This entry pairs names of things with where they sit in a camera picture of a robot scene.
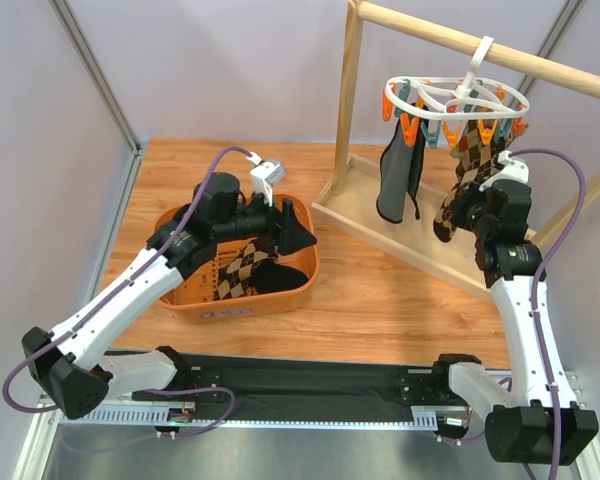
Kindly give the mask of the black white-striped sock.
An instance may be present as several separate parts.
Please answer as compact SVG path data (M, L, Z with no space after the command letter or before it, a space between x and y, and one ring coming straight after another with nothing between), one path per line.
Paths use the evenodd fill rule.
M258 294L272 294L298 289L308 280L308 276L298 269L265 262L252 273L250 285Z

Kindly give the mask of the brown argyle sock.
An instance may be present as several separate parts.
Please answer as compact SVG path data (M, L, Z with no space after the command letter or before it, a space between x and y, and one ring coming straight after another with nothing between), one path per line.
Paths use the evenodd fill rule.
M503 138L492 138L488 144L484 144L477 121L469 120L466 123L458 144L450 152L458 160L455 169L456 183L433 220L433 231L440 241L449 242L459 226L452 220L456 200L466 193L474 180L482 183L500 169L497 164L498 156L501 151L509 148L516 137L513 130L510 130Z
M213 295L214 301L242 298L248 295L251 276L268 260L275 260L278 254L274 247L254 239L247 243L238 255L218 272L218 284Z

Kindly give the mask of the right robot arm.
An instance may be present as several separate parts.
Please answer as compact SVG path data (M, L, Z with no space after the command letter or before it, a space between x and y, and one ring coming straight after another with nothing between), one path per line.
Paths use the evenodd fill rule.
M450 223L475 236L475 260L500 314L511 361L505 389L477 360L447 369L449 390L483 420L491 457L502 463L567 466L599 431L561 366L547 308L540 249L527 239L531 189L500 179L459 189Z

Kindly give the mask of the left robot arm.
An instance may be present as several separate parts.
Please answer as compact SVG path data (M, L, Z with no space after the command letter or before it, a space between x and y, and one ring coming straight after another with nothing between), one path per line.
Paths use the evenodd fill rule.
M257 193L241 204L240 193L235 176L207 176L192 202L160 226L129 267L88 305L51 331L34 327L23 336L23 350L33 360L32 378L67 418L79 419L115 395L184 388L190 368L170 347L119 358L106 352L157 299L213 260L220 244L255 238L283 255L316 244L292 201L277 206Z

